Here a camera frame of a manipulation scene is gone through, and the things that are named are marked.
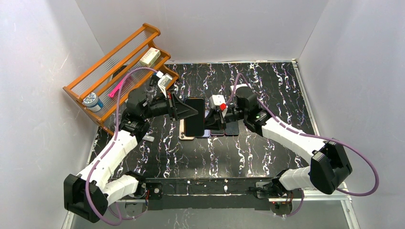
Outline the black phone from beige case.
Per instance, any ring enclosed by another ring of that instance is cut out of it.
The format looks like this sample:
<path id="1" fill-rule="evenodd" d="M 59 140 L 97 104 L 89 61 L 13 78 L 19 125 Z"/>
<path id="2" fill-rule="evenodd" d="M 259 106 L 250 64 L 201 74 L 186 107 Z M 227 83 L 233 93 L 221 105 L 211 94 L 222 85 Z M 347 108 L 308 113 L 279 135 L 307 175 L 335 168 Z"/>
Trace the black phone from beige case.
<path id="1" fill-rule="evenodd" d="M 224 133 L 225 133 L 226 136 L 237 136 L 237 135 L 239 135 L 240 131 L 239 131 L 238 121 L 227 123 Z"/>

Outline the purple phone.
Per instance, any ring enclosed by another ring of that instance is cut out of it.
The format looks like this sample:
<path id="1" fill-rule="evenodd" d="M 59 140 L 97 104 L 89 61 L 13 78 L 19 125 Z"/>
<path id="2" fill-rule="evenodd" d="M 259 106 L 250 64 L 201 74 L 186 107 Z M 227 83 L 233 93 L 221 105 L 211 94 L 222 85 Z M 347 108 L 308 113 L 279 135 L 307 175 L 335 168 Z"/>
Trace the purple phone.
<path id="1" fill-rule="evenodd" d="M 211 130 L 211 136 L 224 136 L 225 135 L 225 130 L 220 129 L 220 130 Z"/>

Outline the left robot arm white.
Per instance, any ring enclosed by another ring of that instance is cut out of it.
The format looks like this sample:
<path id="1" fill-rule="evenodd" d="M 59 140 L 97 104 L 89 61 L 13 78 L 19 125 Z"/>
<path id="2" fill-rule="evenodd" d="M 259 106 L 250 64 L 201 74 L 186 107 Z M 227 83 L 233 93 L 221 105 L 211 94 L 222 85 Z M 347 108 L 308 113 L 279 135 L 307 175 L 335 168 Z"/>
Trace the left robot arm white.
<path id="1" fill-rule="evenodd" d="M 123 159 L 137 147 L 150 128 L 149 118 L 169 115 L 174 120 L 197 118 L 204 123 L 204 103 L 181 100 L 176 94 L 160 94 L 150 101 L 141 89 L 128 93 L 126 108 L 117 121 L 116 132 L 105 148 L 77 175 L 69 174 L 64 180 L 64 208 L 92 223 L 99 220 L 110 225 L 104 214 L 116 201 L 135 194 L 141 180 L 136 172 L 127 172 L 119 179 L 109 181 Z"/>

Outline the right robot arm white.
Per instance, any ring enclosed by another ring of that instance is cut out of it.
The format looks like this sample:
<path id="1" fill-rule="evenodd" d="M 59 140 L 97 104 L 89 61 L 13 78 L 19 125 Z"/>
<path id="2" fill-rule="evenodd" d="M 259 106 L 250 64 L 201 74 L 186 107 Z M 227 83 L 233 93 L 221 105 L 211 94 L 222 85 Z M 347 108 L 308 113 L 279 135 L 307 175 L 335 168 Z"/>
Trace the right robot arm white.
<path id="1" fill-rule="evenodd" d="M 334 140 L 308 136 L 272 114 L 248 86 L 235 86 L 236 105 L 230 105 L 223 95 L 209 98 L 210 111 L 205 128 L 225 129 L 231 122 L 242 120 L 245 127 L 257 135 L 274 140 L 304 159 L 307 167 L 284 169 L 261 192 L 282 195 L 299 188 L 314 188 L 330 195 L 352 173 L 345 149 Z"/>

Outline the small black phone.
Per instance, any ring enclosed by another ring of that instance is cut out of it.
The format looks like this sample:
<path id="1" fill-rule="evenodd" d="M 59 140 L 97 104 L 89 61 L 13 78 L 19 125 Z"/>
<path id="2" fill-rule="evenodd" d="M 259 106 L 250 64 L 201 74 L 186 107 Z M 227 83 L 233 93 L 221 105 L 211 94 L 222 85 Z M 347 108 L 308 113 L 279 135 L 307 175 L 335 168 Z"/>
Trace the small black phone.
<path id="1" fill-rule="evenodd" d="M 204 135 L 205 100 L 200 97 L 187 98 L 185 104 L 197 111 L 197 114 L 184 119 L 184 133 L 187 137 Z"/>

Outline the white box on table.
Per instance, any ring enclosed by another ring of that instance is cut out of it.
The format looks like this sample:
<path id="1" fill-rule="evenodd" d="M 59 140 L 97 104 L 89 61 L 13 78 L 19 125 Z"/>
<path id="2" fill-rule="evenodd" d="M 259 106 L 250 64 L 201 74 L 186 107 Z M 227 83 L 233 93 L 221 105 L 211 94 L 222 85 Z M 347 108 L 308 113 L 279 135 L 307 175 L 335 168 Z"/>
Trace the white box on table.
<path id="1" fill-rule="evenodd" d="M 245 84 L 245 83 L 237 84 L 237 85 L 231 85 L 231 86 L 230 86 L 230 92 L 232 92 L 232 91 L 234 90 L 234 88 L 238 89 L 238 88 L 240 88 L 240 87 L 249 87 L 249 88 L 250 88 L 251 85 Z"/>

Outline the cream cardboard box on shelf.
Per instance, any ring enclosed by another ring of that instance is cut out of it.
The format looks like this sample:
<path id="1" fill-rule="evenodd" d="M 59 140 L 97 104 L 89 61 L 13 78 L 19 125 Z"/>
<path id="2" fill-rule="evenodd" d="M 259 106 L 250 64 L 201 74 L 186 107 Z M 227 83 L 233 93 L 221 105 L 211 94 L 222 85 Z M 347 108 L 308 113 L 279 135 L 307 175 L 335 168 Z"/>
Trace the cream cardboard box on shelf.
<path id="1" fill-rule="evenodd" d="M 160 50 L 151 47 L 141 57 L 139 63 L 143 67 L 151 67 L 159 57 L 160 57 Z"/>

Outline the pink plastic tool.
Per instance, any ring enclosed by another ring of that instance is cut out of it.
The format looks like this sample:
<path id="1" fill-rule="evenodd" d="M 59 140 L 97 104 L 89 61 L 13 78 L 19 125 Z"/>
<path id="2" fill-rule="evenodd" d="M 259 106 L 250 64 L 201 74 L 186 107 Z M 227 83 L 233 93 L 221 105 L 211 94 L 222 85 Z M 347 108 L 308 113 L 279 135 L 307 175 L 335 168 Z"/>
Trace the pink plastic tool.
<path id="1" fill-rule="evenodd" d="M 131 74 L 126 74 L 124 78 L 112 89 L 112 91 L 108 94 L 109 98 L 114 98 L 115 95 L 124 88 L 124 85 L 127 83 L 127 80 L 131 78 Z"/>

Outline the orange wooden shelf rack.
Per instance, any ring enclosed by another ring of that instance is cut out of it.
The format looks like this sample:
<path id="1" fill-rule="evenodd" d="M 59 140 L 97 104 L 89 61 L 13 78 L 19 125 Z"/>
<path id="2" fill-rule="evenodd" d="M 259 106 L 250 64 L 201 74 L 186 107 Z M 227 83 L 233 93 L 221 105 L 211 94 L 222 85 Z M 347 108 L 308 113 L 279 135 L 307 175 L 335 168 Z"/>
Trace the orange wooden shelf rack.
<path id="1" fill-rule="evenodd" d="M 153 75 L 152 71 L 142 70 L 139 61 L 149 48 L 158 48 L 154 39 L 159 35 L 158 28 L 147 23 L 142 24 L 117 47 L 63 87 L 63 90 L 90 119 L 110 135 L 113 135 L 115 130 L 113 116 L 117 108 L 117 100 L 120 101 L 120 105 L 123 105 L 128 98 L 128 93 L 132 89 L 145 86 Z M 131 74 L 131 78 L 127 80 L 124 88 L 114 98 L 109 98 L 108 94 L 128 73 Z M 92 92 L 96 93 L 104 104 L 99 112 L 91 112 L 82 104 L 83 99 Z"/>

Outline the blue jar with lid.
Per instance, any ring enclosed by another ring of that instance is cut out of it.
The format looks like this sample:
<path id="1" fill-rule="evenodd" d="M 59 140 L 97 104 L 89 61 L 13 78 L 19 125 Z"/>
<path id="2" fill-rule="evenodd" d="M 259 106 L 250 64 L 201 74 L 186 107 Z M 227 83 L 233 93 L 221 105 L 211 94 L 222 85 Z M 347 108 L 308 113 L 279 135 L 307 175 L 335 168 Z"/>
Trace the blue jar with lid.
<path id="1" fill-rule="evenodd" d="M 103 102 L 94 92 L 90 93 L 86 98 L 84 98 L 82 104 L 91 112 L 99 112 L 104 107 Z"/>

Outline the black base rail with mounts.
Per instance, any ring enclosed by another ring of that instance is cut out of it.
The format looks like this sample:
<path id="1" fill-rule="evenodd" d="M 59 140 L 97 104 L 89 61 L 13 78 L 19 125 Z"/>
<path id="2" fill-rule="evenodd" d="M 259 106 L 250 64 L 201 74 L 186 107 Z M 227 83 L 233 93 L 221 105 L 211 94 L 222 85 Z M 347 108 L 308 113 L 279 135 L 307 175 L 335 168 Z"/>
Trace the black base rail with mounts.
<path id="1" fill-rule="evenodd" d="M 283 190 L 271 178 L 146 178 L 122 201 L 147 204 L 148 210 L 240 209 L 291 216 L 303 204 L 302 189 Z"/>

